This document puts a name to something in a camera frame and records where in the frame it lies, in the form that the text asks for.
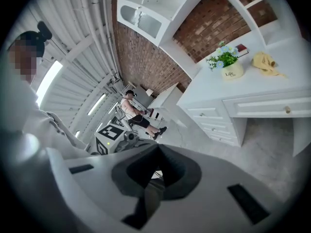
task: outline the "drawer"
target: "drawer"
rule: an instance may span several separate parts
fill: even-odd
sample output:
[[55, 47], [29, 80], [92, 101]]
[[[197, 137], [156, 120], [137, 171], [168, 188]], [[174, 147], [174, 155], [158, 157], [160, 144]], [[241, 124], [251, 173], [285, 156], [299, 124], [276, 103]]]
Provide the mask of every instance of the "drawer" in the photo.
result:
[[227, 143], [233, 146], [239, 146], [239, 141], [236, 137], [223, 136], [223, 135], [214, 134], [214, 133], [208, 133], [207, 135], [212, 140]]
[[230, 99], [224, 104], [231, 117], [311, 117], [309, 90]]
[[235, 130], [231, 123], [213, 123], [213, 122], [206, 122], [200, 123], [200, 127], [206, 133], [219, 133], [221, 135], [233, 136], [236, 137]]
[[185, 108], [184, 110], [197, 122], [231, 122], [222, 101], [202, 102], [195, 108]]

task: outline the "concrete floor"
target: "concrete floor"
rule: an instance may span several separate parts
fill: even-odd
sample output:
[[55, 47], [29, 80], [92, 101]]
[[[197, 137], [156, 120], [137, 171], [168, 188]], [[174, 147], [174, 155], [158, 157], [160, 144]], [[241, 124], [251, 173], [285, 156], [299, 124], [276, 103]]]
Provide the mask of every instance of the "concrete floor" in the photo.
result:
[[[167, 126], [158, 143], [183, 147], [225, 159], [269, 186], [281, 200], [297, 195], [311, 163], [311, 150], [293, 157], [293, 121], [287, 118], [249, 118], [242, 147], [211, 140], [196, 124], [189, 128], [173, 121], [150, 120], [155, 127]], [[134, 126], [141, 138], [143, 128]]]

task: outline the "crumpled yellow cloth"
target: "crumpled yellow cloth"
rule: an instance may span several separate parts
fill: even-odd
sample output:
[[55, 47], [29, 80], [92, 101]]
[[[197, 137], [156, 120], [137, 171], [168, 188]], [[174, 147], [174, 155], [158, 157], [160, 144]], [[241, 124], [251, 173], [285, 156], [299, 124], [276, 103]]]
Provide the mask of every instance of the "crumpled yellow cloth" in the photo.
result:
[[275, 76], [280, 75], [286, 78], [284, 74], [279, 73], [276, 69], [276, 62], [272, 57], [264, 52], [258, 52], [253, 57], [252, 65], [260, 68], [263, 75]]

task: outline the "white desk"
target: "white desk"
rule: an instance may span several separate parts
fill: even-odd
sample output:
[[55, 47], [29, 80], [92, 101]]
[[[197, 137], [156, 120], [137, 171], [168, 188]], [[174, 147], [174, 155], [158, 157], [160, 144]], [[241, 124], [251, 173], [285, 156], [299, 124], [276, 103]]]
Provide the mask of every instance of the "white desk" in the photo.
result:
[[264, 76], [251, 66], [254, 52], [239, 61], [245, 74], [224, 81], [220, 70], [203, 67], [191, 82], [179, 105], [213, 140], [241, 146], [248, 117], [293, 117], [294, 154], [310, 142], [311, 57], [310, 46], [302, 38], [269, 49], [282, 76]]
[[164, 117], [166, 121], [173, 120], [175, 123], [188, 127], [192, 124], [191, 118], [176, 104], [182, 96], [177, 88], [178, 83], [161, 92], [157, 98], [148, 106]]

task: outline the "potted plant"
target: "potted plant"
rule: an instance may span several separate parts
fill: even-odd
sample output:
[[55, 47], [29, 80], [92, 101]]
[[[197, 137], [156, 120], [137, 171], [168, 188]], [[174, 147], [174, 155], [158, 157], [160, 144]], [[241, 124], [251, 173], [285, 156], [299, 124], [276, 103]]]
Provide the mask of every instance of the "potted plant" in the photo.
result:
[[222, 41], [216, 49], [216, 55], [207, 59], [210, 69], [221, 68], [224, 80], [232, 80], [244, 74], [242, 65], [238, 62], [239, 51], [237, 48], [229, 47]]

